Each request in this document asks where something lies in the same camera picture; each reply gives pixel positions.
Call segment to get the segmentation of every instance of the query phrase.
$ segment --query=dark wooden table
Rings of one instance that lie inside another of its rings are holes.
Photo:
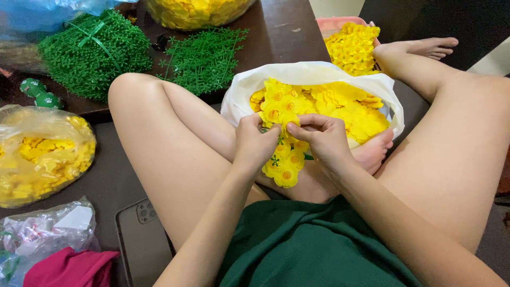
[[[329,56],[308,0],[260,0],[250,10],[231,25],[232,28],[250,28],[244,49],[236,53],[239,73],[269,63],[291,63],[299,61],[329,61]],[[154,41],[162,33],[170,35],[184,34],[172,32],[156,25],[149,16],[145,16],[142,30]],[[156,53],[154,62],[162,57]],[[160,73],[155,68],[149,74]],[[66,102],[66,110],[85,116],[93,122],[109,114],[104,103],[93,102],[85,98],[68,94],[66,90],[48,77],[33,75],[14,75],[10,93],[4,100],[8,103],[31,105],[18,86],[26,77],[41,79],[49,91],[60,95]],[[0,83],[3,88],[7,83]],[[206,101],[220,102],[221,91],[216,95],[207,95]],[[97,228],[95,235],[103,250],[119,250],[115,215],[121,209],[146,198],[111,123],[94,125],[97,134],[98,149],[94,164],[79,180],[50,198],[19,209],[1,209],[0,219],[39,209],[48,209],[59,204],[71,202],[81,196],[87,196],[96,211]],[[113,264],[112,286],[127,286],[121,259]]]
[[[136,24],[142,29],[152,43],[161,34],[175,36],[182,39],[186,33],[172,31],[156,24],[145,12],[143,5],[139,5]],[[292,63],[299,61],[329,61],[329,55],[322,40],[315,16],[308,0],[259,0],[239,19],[228,25],[232,29],[249,28],[246,40],[240,44],[244,49],[238,51],[235,58],[239,60],[235,73],[247,71],[270,63]],[[163,52],[156,52],[152,48],[149,54],[153,59],[152,69],[147,74],[156,75],[164,71],[158,66],[160,59],[168,59]],[[19,104],[33,105],[33,99],[28,98],[18,89],[25,78],[41,80],[48,91],[60,96],[65,103],[65,110],[85,117],[92,123],[109,120],[107,103],[78,97],[53,81],[49,77],[15,73],[10,78],[12,83],[8,92],[0,95],[0,105]],[[219,90],[201,98],[208,104],[221,103],[226,90]]]

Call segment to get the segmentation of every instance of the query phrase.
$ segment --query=bare foot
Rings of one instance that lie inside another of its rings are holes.
[[[369,174],[374,175],[386,158],[386,152],[393,146],[393,131],[387,129],[362,146],[353,149],[352,156]]]
[[[453,53],[452,49],[444,47],[455,47],[458,45],[458,40],[450,38],[428,38],[416,41],[401,41],[389,44],[382,44],[374,49],[374,58],[380,55],[386,49],[398,49],[402,52],[424,56],[434,60],[440,60]]]

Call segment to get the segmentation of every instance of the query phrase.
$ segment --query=green plastic tie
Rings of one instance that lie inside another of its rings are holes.
[[[76,26],[75,24],[71,23],[71,22],[68,22],[69,24],[71,24],[73,27],[75,27],[76,29],[80,30],[82,33],[84,33],[85,35],[87,35],[88,37],[84,38],[80,43],[78,43],[78,47],[83,47],[83,45],[85,45],[85,43],[89,40],[89,39],[92,39],[94,40],[105,52],[106,54],[108,55],[108,57],[110,57],[113,61],[113,64],[115,65],[115,67],[117,68],[117,70],[119,70],[119,72],[122,74],[122,69],[120,68],[119,64],[117,63],[117,61],[115,61],[115,58],[113,57],[113,55],[110,53],[110,51],[105,47],[105,45],[103,45],[103,43],[97,39],[96,37],[94,37],[94,34],[97,33],[97,31],[99,31],[104,25],[105,23],[103,21],[101,21],[101,23],[99,25],[97,25],[97,27],[94,29],[94,31],[92,31],[92,33],[87,33],[85,31],[83,31],[80,27]]]

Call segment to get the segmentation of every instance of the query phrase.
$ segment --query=leg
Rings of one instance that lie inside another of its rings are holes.
[[[475,252],[510,142],[510,80],[469,74],[423,57],[438,52],[438,46],[456,44],[454,38],[433,38],[374,50],[385,73],[433,101],[376,178]]]
[[[110,110],[122,146],[177,250],[231,165],[180,119],[179,99],[187,97],[186,92],[142,74],[120,76],[109,92]],[[202,116],[211,112],[203,109],[195,96],[187,98],[187,110]],[[217,140],[216,144],[222,144],[221,138]],[[258,187],[252,188],[246,204],[266,199]]]

